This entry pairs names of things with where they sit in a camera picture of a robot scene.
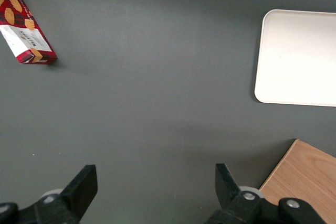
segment gray background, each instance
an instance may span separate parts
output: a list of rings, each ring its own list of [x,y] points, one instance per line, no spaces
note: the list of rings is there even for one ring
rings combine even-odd
[[[259,187],[293,138],[336,156],[335,108],[254,96],[263,16],[336,0],[25,0],[59,60],[0,39],[0,202],[21,208],[96,164],[82,223],[203,223],[215,163]]]

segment black clamp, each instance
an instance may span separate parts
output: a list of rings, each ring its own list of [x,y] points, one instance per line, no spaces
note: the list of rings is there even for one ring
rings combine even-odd
[[[252,191],[241,191],[225,164],[216,164],[215,184],[222,209],[206,224],[326,224],[304,200],[283,198],[276,206]]]
[[[0,204],[0,224],[78,224],[98,190],[96,166],[86,165],[60,194],[51,194],[22,210]]]

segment wooden board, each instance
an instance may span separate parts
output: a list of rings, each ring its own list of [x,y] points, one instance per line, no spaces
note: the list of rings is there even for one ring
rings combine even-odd
[[[335,224],[336,158],[295,140],[260,191],[275,205],[285,197],[303,199],[326,223]]]

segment white tray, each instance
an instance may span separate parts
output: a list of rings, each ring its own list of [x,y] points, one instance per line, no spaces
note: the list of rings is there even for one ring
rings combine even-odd
[[[262,24],[256,98],[336,106],[336,14],[271,10]]]

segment white label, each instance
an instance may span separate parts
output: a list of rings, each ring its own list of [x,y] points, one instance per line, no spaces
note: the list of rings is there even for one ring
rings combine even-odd
[[[37,29],[31,31],[28,28],[0,25],[0,31],[15,57],[29,50],[31,47],[51,52],[51,48]]]

